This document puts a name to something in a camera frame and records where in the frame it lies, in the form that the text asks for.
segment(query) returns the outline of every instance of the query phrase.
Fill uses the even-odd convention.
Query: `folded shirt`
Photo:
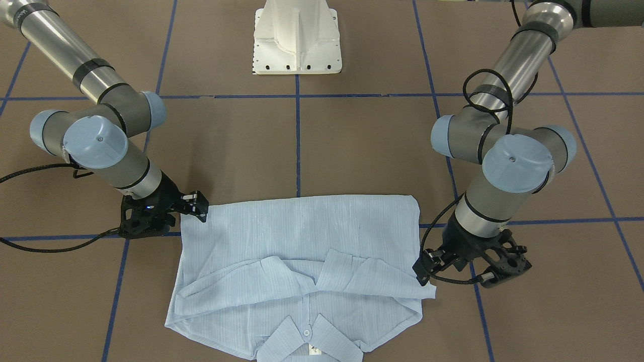
[[[422,318],[411,196],[210,206],[183,217],[166,327],[258,362],[362,361]]]

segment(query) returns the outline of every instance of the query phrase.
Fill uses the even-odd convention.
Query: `white mounting bracket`
[[[342,70],[337,11],[325,0],[267,0],[255,12],[253,74]]]

